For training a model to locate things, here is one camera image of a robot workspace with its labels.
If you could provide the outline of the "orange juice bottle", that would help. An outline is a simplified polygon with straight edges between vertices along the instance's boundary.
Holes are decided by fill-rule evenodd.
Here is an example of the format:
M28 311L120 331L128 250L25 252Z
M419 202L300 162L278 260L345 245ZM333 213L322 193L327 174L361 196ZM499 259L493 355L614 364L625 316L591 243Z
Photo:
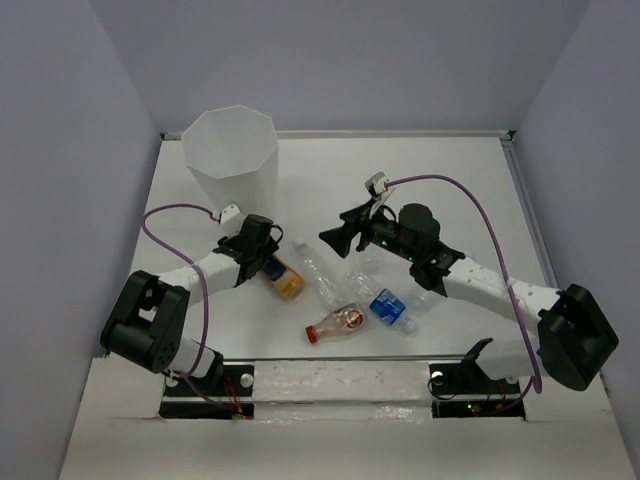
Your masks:
M261 273L285 301L295 300L306 286L304 278L276 255L265 261Z

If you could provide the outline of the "clear bottle white cap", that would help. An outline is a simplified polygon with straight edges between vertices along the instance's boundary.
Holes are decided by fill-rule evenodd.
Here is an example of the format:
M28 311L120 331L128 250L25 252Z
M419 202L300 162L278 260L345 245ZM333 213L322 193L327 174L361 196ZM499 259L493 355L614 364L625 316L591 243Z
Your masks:
M343 292L322 255L303 239L293 241L294 251L301 262L303 275L310 282L314 292L330 311L346 304Z

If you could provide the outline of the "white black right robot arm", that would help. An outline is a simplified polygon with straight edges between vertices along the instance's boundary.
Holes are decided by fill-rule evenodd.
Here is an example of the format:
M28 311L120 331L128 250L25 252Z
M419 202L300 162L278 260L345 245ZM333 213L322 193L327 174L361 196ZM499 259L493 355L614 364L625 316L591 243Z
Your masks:
M465 355L462 384L482 392L496 380L545 377L584 391L619 345L619 338L593 294L572 284L564 290L505 279L440 238L431 210L410 203L392 217L375 201L340 215L339 227L320 239L340 257L375 245L409 262L409 274L424 290L459 300L514 322L521 339L479 340Z

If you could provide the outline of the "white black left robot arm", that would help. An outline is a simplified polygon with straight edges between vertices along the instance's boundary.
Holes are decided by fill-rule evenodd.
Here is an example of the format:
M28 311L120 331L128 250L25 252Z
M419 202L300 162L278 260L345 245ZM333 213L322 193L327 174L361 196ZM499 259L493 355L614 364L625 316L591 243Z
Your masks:
M246 216L203 259L154 275L128 277L100 334L100 345L154 374L178 376L198 396L215 392L224 378L224 357L206 346L210 296L254 277L278 250L266 217Z

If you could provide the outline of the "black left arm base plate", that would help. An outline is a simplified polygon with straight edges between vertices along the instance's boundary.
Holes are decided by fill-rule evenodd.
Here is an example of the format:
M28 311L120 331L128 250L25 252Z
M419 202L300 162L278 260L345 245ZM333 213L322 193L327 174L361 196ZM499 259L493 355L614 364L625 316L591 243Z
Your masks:
M226 364L219 380L166 378L159 415L178 420L251 420L254 380L255 367L246 363Z

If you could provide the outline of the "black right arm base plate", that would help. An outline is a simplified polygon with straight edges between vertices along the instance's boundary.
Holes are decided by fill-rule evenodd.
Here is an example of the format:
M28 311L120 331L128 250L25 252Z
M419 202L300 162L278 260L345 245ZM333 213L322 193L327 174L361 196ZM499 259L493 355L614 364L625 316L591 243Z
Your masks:
M430 364L427 388L435 419L526 419L520 385L506 379L491 380L475 365Z

